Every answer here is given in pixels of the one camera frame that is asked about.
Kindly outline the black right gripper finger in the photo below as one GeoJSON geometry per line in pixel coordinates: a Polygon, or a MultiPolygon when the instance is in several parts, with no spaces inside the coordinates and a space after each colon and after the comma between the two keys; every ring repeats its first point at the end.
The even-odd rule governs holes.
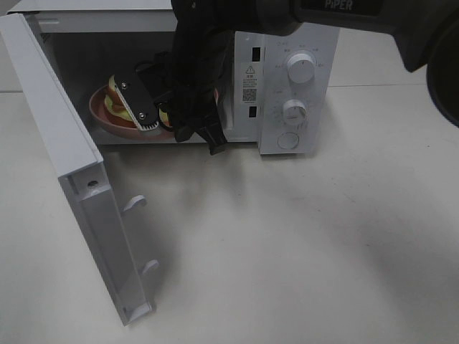
{"type": "Polygon", "coordinates": [[[206,141],[211,155],[216,155],[225,150],[227,139],[216,107],[206,109],[203,114],[198,116],[195,131],[206,141]]]}

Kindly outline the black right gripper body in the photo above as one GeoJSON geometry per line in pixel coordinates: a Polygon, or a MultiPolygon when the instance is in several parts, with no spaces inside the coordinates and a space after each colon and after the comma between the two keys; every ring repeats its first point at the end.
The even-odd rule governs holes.
{"type": "Polygon", "coordinates": [[[172,50],[156,54],[151,66],[137,71],[154,104],[167,114],[169,122],[160,125],[174,133],[176,142],[197,134],[196,119],[206,109],[218,109],[214,91],[232,37],[228,29],[178,23],[172,50]]]}

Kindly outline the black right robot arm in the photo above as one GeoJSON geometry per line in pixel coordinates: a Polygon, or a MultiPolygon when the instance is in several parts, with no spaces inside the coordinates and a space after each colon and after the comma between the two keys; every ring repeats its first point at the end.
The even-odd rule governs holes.
{"type": "Polygon", "coordinates": [[[146,71],[140,125],[167,113],[179,142],[201,136],[211,154],[227,140],[217,114],[214,86],[236,31],[285,36],[302,23],[391,35],[405,68],[427,69],[437,109],[458,123],[458,2],[448,1],[173,1],[177,20],[172,51],[156,56],[165,69],[146,71]]]}

